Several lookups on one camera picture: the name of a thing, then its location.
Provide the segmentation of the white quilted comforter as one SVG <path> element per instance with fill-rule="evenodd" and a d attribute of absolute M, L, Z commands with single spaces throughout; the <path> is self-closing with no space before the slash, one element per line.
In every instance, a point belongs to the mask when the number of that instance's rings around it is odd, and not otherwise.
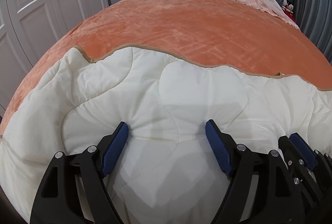
<path fill-rule="evenodd" d="M 199 67 L 134 46 L 90 63 L 72 48 L 9 120 L 1 187 L 28 220 L 54 154 L 80 153 L 123 121 L 131 132 L 106 187 L 124 222 L 210 223 L 228 187 L 205 135 L 210 119 L 254 152 L 296 132 L 331 153 L 331 91 L 299 76 Z"/>

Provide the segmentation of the red plush toy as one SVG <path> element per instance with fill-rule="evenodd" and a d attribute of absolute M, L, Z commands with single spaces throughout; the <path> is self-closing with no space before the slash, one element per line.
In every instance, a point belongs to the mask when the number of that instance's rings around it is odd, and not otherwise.
<path fill-rule="evenodd" d="M 283 9 L 284 13 L 295 22 L 295 19 L 293 18 L 293 9 L 294 6 L 292 4 L 289 4 L 287 0 L 284 0 L 282 2 L 281 8 Z"/>

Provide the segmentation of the orange plush bed blanket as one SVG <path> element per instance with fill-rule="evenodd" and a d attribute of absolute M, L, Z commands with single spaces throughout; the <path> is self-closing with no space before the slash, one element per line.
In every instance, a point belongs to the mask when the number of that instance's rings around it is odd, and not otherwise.
<path fill-rule="evenodd" d="M 331 89 L 331 65 L 298 29 L 232 0 L 122 0 L 87 18 L 56 42 L 24 77 L 1 130 L 42 75 L 72 47 L 100 59 L 140 44 L 206 66 L 230 65 L 260 75 L 299 75 Z"/>

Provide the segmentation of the grey pleated curtain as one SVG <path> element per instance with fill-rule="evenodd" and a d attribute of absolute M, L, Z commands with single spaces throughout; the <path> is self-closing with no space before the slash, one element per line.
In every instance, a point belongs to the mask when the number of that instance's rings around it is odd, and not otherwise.
<path fill-rule="evenodd" d="M 295 0 L 300 30 L 331 62 L 331 0 Z"/>

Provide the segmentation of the white panelled wardrobe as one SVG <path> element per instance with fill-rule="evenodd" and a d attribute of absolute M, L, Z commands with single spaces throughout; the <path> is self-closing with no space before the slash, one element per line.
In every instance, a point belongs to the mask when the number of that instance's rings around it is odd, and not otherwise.
<path fill-rule="evenodd" d="M 43 54 L 107 6 L 107 0 L 1 0 L 1 112 Z"/>

